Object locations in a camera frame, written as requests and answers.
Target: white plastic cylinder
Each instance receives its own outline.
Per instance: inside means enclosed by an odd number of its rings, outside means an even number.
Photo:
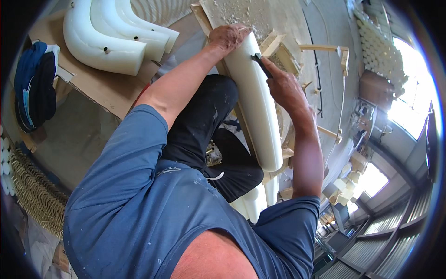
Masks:
[[[169,40],[167,41],[166,53],[170,53],[175,41],[178,38],[179,32],[162,27],[151,22],[145,21],[139,18],[132,10],[130,5],[130,0],[116,0],[116,11],[118,12],[119,17],[126,22],[135,27],[139,27],[145,30],[154,30],[156,32],[160,32],[169,36]]]
[[[9,152],[7,149],[3,149],[2,151],[2,155],[3,155],[3,161],[4,162],[9,162]]]
[[[277,193],[279,192],[279,181],[277,176],[268,181],[265,185],[266,204],[268,206],[277,203]]]
[[[4,177],[3,175],[0,177],[0,183],[3,188],[4,193],[6,195],[9,195],[9,187],[8,187],[8,184],[6,183],[6,180],[3,177]]]
[[[90,21],[91,0],[68,4],[63,37],[71,54],[87,66],[126,75],[137,75],[146,44],[117,39],[96,31]]]
[[[5,137],[4,140],[3,140],[2,149],[9,150],[9,147],[10,147],[9,139],[7,137]]]
[[[3,162],[2,166],[3,166],[3,174],[8,175],[11,171],[11,169],[9,168],[8,162],[6,162],[6,161]]]
[[[146,43],[145,57],[161,61],[169,36],[124,22],[118,16],[115,0],[93,0],[90,8],[90,20],[94,29],[104,35]]]
[[[254,33],[224,61],[239,90],[239,102],[257,155],[265,171],[282,166],[282,150],[276,106],[269,93],[266,75],[251,55],[260,53]]]
[[[260,183],[254,189],[244,194],[242,198],[249,220],[254,224],[257,223],[260,217],[260,212],[268,207],[266,204],[265,188],[263,184]]]
[[[242,214],[242,216],[248,220],[249,219],[249,215],[248,212],[246,211],[246,207],[245,204],[243,203],[243,197],[240,197],[238,199],[236,199],[235,201],[231,202],[230,205],[237,210],[240,214]]]

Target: window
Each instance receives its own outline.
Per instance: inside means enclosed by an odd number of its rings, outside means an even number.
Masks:
[[[351,200],[349,200],[347,202],[347,210],[348,210],[349,214],[352,214],[353,212],[358,210],[358,206],[356,204],[352,203]]]
[[[392,102],[388,118],[418,139],[429,112],[432,94],[436,92],[434,81],[419,52],[398,38],[393,38],[393,44],[401,51],[403,70],[409,79],[403,84],[405,93]]]
[[[362,187],[370,197],[376,195],[387,182],[389,182],[387,177],[372,163],[367,164],[367,169],[358,179],[358,185]]]

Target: black pants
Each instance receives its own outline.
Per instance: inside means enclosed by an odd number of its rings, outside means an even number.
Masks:
[[[184,163],[203,173],[230,203],[252,190],[263,179],[263,171],[238,138],[226,129],[218,129],[238,99],[235,82],[223,75],[207,75],[195,95],[178,115],[167,134],[161,159]],[[222,154],[222,162],[206,166],[206,148],[210,139]]]

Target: blue t-shirt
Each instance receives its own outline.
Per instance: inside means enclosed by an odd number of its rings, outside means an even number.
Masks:
[[[70,196],[64,244],[79,278],[170,278],[188,245],[220,228],[260,279],[309,278],[319,198],[262,211],[251,227],[187,165],[159,160],[168,127],[148,105],[134,108]]]

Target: man's left hand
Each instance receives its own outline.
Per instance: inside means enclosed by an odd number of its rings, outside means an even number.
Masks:
[[[251,31],[251,27],[240,23],[219,26],[209,33],[210,45],[223,50],[226,56],[238,48]]]

